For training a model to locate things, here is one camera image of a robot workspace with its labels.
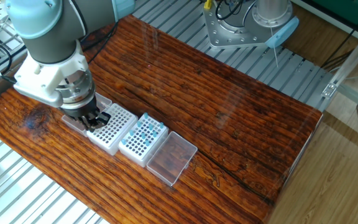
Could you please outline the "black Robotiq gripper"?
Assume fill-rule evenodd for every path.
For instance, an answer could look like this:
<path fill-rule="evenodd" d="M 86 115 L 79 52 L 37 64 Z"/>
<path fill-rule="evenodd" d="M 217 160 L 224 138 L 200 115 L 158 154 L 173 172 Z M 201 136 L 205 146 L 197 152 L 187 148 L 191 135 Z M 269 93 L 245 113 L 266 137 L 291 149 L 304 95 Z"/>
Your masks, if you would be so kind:
<path fill-rule="evenodd" d="M 106 112 L 100 112 L 97 107 L 96 99 L 92 99 L 86 105 L 80 106 L 77 109 L 61 109 L 66 115 L 71 116 L 75 119 L 81 118 L 81 124 L 85 127 L 87 131 L 91 133 L 94 132 L 94 126 L 105 126 L 108 124 L 111 115 Z"/>

